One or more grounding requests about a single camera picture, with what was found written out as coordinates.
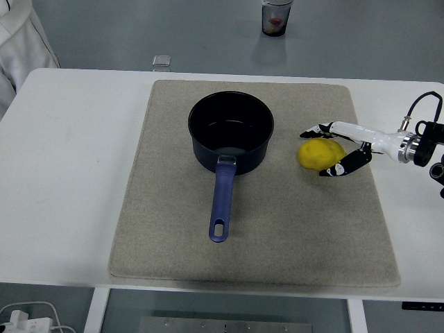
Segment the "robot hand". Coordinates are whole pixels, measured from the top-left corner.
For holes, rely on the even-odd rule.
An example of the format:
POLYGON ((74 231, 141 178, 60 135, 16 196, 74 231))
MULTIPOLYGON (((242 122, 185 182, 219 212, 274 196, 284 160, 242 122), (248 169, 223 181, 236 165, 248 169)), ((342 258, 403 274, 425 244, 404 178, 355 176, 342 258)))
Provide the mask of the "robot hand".
POLYGON ((346 176, 367 165, 374 153, 385 154, 396 162, 409 161, 406 156, 405 131, 386 134, 356 124, 335 121, 318 124, 300 136, 308 139, 341 137, 360 145, 357 150, 347 154, 330 168, 320 171, 320 176, 346 176))

